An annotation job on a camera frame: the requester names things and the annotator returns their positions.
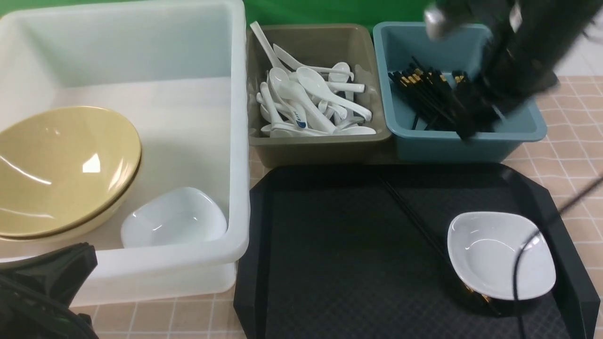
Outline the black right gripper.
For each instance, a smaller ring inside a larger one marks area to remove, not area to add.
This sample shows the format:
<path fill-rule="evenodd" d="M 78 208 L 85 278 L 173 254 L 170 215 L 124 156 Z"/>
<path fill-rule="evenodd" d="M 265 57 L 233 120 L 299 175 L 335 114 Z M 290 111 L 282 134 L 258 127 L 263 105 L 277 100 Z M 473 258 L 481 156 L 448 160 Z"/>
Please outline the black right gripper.
<path fill-rule="evenodd" d="M 473 78 L 467 72 L 454 71 L 452 76 L 456 82 L 452 117 L 455 131 L 463 141 L 514 116 L 533 96 L 533 82 L 521 71 L 477 73 Z"/>

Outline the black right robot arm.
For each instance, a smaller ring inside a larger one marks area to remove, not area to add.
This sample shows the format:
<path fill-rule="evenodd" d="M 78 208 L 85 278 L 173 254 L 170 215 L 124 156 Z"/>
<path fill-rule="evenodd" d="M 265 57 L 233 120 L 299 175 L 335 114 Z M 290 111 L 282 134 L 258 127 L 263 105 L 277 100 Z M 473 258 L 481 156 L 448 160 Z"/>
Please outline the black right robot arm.
<path fill-rule="evenodd" d="M 555 87 L 556 65 L 602 9 L 600 0 L 435 0 L 424 9 L 429 38 L 441 39 L 462 25 L 480 22 L 490 39 L 467 84 L 447 105 L 455 131 L 467 141 L 525 101 Z"/>

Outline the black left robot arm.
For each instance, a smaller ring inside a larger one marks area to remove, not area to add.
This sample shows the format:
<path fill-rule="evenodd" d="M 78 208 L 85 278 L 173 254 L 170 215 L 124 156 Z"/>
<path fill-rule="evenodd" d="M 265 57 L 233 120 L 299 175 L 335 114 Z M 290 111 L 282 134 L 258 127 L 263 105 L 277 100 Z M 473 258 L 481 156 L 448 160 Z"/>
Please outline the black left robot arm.
<path fill-rule="evenodd" d="M 68 245 L 0 265 L 3 339 L 96 339 L 92 318 L 70 309 L 97 266 L 95 247 Z"/>

